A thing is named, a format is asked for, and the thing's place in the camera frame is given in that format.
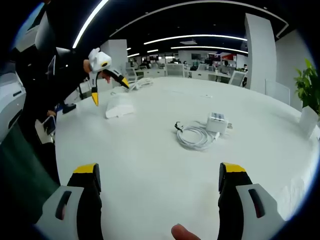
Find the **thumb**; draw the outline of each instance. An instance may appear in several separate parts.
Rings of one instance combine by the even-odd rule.
[[[200,238],[189,232],[180,224],[173,226],[171,228],[171,233],[175,240],[200,240]]]

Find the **ceiling light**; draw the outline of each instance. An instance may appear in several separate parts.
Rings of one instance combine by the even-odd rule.
[[[138,55],[140,55],[140,53],[129,55],[128,58],[131,58],[131,57],[134,57],[134,56],[138,56]]]
[[[153,53],[153,52],[158,52],[159,49],[155,49],[155,50],[150,50],[150,51],[147,51],[147,53]]]
[[[171,47],[171,49],[221,49],[221,50],[230,50],[230,51],[235,51],[243,54],[248,54],[247,51],[241,51],[237,49],[219,47],[219,46],[175,46],[175,47]]]
[[[153,43],[166,41],[166,40],[172,40],[172,39],[195,38],[195,37],[215,37],[215,38],[227,38],[227,39],[236,39],[236,40],[248,41],[245,38],[236,37],[236,36],[213,35],[213,34],[197,34],[197,35],[184,35],[184,36],[166,37],[166,38],[162,38],[162,39],[158,39],[158,40],[145,42],[144,45],[153,44]]]
[[[85,21],[84,25],[82,26],[78,36],[76,37],[74,44],[73,44],[73,49],[75,49],[82,37],[82,35],[84,34],[84,32],[86,31],[87,27],[89,26],[89,24],[91,23],[91,21],[95,18],[95,16],[97,15],[97,13],[103,8],[103,6],[108,2],[109,0],[102,0],[98,6],[95,7],[95,9],[93,10],[93,12],[90,14],[90,16],[88,17],[88,19]]]

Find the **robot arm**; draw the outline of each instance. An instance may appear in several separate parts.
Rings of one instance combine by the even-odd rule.
[[[89,73],[89,84],[91,88],[91,96],[95,105],[99,105],[97,79],[101,72],[112,77],[121,86],[129,88],[127,79],[112,67],[112,59],[109,55],[100,51],[100,48],[93,49],[89,54],[89,62],[91,72]]]

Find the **potted plant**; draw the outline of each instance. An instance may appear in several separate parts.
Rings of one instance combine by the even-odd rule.
[[[320,116],[320,81],[318,71],[305,59],[307,69],[301,72],[296,68],[299,76],[295,77],[296,93],[302,101],[302,114],[299,121],[301,128],[310,137]]]

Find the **ceiling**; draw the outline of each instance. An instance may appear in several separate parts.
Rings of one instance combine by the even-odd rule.
[[[57,30],[55,29],[57,45],[72,48],[84,22],[101,0],[52,1],[57,16],[55,19],[59,26]],[[145,42],[167,37],[211,34],[246,38],[245,13],[269,19],[275,39],[278,39],[276,35],[286,25],[283,21],[261,10],[234,3],[245,3],[261,9],[267,8],[267,11],[287,21],[289,27],[279,36],[280,38],[295,28],[290,16],[276,0],[243,0],[233,1],[232,4],[227,3],[231,1],[218,3],[197,1],[198,3],[195,4],[177,6],[150,14],[161,8],[186,2],[192,1],[109,0],[84,32],[77,51],[87,54],[92,48],[100,46],[108,39],[127,39],[127,46],[131,48],[128,55],[136,53],[146,55],[147,51],[154,49],[159,49],[157,53],[172,52],[171,47],[184,46],[180,43],[181,41],[191,40],[191,38],[182,38],[144,45]],[[113,34],[141,16],[145,17]],[[218,37],[195,37],[194,40],[198,46],[246,50],[246,44],[241,40]]]

